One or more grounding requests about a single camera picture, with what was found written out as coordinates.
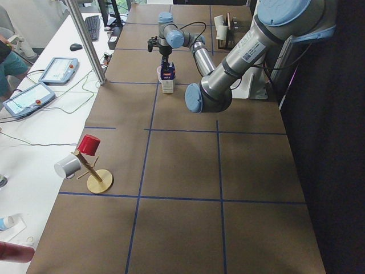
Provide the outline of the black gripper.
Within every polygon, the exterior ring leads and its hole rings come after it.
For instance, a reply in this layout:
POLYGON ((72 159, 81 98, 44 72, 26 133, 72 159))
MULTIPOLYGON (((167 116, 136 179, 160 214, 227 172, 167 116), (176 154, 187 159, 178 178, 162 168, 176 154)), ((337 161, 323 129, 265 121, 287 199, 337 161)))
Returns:
POLYGON ((149 52, 152 52, 155 47, 159 49, 159 53, 162 55, 161 68, 167 69, 169 67, 168 57, 172 53, 172 47, 169 44, 161 44, 158 36, 151 37, 147 41, 147 48, 149 52))

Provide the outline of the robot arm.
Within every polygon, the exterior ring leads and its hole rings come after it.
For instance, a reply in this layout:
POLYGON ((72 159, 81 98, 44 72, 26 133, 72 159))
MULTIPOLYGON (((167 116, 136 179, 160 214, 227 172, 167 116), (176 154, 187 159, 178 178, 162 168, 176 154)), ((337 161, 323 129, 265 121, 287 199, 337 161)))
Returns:
POLYGON ((190 112, 222 112, 232 102, 231 86, 254 66, 267 50, 287 38, 307 44, 329 39, 336 28, 337 1, 258 1, 251 28, 236 42, 229 30, 217 35, 219 49, 229 54, 215 66, 201 34, 184 31, 169 12, 159 14, 159 31, 148 40, 148 51, 157 47, 161 59, 161 80, 173 80, 174 65, 168 61, 173 49, 190 49, 200 83, 186 88, 185 103, 190 112))

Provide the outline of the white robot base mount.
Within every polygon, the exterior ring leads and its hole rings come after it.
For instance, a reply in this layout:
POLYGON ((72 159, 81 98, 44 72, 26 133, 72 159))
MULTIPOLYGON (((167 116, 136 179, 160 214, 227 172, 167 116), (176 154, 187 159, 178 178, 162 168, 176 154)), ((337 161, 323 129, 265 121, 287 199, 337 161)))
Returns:
POLYGON ((267 99, 266 79, 263 69, 251 67, 232 85, 233 99, 267 99))

